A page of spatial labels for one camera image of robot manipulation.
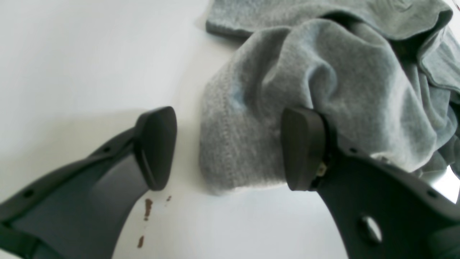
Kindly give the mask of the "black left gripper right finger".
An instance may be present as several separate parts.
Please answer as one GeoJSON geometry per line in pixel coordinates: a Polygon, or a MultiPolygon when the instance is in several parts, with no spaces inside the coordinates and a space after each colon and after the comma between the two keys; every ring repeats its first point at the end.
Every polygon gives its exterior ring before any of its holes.
{"type": "Polygon", "coordinates": [[[308,108],[285,108],[286,182],[326,204],[350,259],[458,259],[459,207],[402,169],[370,158],[308,108]]]}

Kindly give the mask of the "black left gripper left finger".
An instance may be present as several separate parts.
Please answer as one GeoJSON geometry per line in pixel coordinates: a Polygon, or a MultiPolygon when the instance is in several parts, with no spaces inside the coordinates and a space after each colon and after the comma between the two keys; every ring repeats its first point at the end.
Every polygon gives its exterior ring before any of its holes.
{"type": "Polygon", "coordinates": [[[1,249],[22,259],[110,259],[135,203],[168,183],[177,139],[170,106],[85,159],[34,181],[1,203],[1,249]]]}

